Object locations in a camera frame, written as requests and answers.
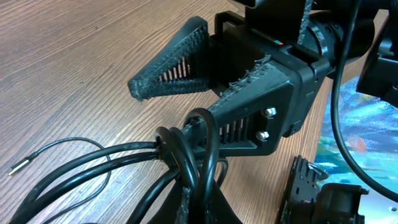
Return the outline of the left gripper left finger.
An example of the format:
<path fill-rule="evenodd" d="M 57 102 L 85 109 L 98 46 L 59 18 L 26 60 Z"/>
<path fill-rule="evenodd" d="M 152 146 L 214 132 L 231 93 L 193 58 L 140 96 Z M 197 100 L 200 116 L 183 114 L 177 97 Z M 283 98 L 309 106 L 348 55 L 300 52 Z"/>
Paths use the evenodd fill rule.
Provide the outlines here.
<path fill-rule="evenodd" d="M 148 221 L 149 224 L 172 223 L 242 223 L 235 215 L 228 201 L 216 183 L 213 184 L 210 201 L 205 211 L 198 212 L 190 205 L 188 190 L 178 181 L 172 187 L 159 211 Z"/>

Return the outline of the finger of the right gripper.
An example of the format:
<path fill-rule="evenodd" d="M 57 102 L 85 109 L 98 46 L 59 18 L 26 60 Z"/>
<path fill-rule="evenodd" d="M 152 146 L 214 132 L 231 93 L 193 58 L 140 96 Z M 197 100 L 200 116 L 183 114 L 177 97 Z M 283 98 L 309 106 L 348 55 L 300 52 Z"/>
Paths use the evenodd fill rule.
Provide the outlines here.
<path fill-rule="evenodd" d="M 139 101 L 210 89 L 211 55 L 208 23 L 195 16 L 127 83 Z"/>

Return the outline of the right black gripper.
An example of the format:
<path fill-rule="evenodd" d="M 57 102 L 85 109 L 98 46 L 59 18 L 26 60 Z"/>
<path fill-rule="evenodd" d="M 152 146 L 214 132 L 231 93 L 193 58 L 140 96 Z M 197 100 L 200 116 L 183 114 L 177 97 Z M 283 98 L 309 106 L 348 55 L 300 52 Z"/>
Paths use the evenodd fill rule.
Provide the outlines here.
<path fill-rule="evenodd" d="M 216 15 L 208 108 L 221 157 L 267 156 L 303 125 L 331 71 L 327 23 L 311 1 L 244 1 L 245 14 Z"/>

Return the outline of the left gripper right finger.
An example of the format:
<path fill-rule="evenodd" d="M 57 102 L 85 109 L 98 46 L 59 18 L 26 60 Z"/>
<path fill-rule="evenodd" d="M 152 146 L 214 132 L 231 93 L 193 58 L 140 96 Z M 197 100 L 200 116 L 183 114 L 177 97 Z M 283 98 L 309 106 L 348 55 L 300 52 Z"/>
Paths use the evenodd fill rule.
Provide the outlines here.
<path fill-rule="evenodd" d="M 358 213 L 361 197 L 369 193 L 360 185 L 317 182 L 329 177 L 328 172 L 303 158 L 293 160 L 280 204 L 278 224 L 363 224 Z"/>

